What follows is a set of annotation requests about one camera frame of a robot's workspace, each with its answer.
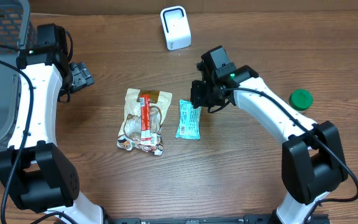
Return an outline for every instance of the wood grain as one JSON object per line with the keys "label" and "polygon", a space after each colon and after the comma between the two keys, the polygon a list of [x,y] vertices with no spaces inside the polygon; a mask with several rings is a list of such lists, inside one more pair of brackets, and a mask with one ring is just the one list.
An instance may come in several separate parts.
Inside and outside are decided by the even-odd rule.
{"label": "wood grain", "polygon": [[[201,78],[195,63],[217,45],[237,66],[258,71],[283,99],[298,88],[312,92],[306,115],[339,128],[347,164],[358,177],[358,11],[192,14],[192,45],[173,52],[158,15],[32,22],[69,30],[73,60],[86,62],[94,75],[95,85],[58,106],[57,141],[77,168],[81,191],[114,218],[241,216],[271,213],[282,202],[281,146],[249,114],[233,106],[216,114],[203,110],[201,140],[175,139],[178,102],[190,98],[191,81]],[[173,93],[162,157],[116,147],[128,88]],[[0,184],[0,203],[2,192]],[[331,196],[354,193],[348,180]],[[358,201],[327,203],[317,212],[328,213],[332,223],[358,223]],[[9,201],[8,223],[39,216]]]}
{"label": "wood grain", "polygon": [[31,12],[62,15],[159,14],[183,6],[187,13],[358,10],[358,0],[29,0]]}

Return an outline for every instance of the food package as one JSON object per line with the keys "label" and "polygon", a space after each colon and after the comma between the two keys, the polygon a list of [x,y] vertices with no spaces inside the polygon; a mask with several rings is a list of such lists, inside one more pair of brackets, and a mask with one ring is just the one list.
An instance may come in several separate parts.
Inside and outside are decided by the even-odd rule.
{"label": "food package", "polygon": [[180,100],[180,121],[176,138],[200,140],[201,107],[193,108],[189,101]]}
{"label": "food package", "polygon": [[136,147],[161,156],[161,125],[171,100],[172,93],[128,89],[125,96],[124,122],[118,133],[117,146],[128,151]]}

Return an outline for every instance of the white plastic holder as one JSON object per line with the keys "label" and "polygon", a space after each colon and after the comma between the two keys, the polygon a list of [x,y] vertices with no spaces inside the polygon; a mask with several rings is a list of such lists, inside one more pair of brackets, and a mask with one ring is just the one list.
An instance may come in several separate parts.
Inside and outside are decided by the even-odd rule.
{"label": "white plastic holder", "polygon": [[160,17],[168,50],[190,46],[190,26],[183,7],[173,6],[165,8],[161,11]]}

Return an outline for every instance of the plastic basket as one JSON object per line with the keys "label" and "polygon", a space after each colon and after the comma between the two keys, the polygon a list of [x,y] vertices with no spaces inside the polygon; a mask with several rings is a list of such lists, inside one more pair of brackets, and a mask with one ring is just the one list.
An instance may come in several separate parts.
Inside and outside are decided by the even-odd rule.
{"label": "plastic basket", "polygon": [[[24,49],[32,47],[35,43],[36,33],[30,22],[29,2],[0,1],[0,44]],[[16,56],[16,52],[0,48],[0,60],[15,64]],[[20,78],[3,65],[0,65],[0,74],[0,151],[3,151],[7,148],[16,123]]]}

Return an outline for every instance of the green lid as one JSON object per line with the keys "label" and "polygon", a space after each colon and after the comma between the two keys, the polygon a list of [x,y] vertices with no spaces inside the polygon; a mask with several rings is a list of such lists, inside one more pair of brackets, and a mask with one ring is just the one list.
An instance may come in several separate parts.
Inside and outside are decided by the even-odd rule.
{"label": "green lid", "polygon": [[313,97],[308,90],[295,90],[288,100],[290,106],[298,111],[307,110],[313,103]]}

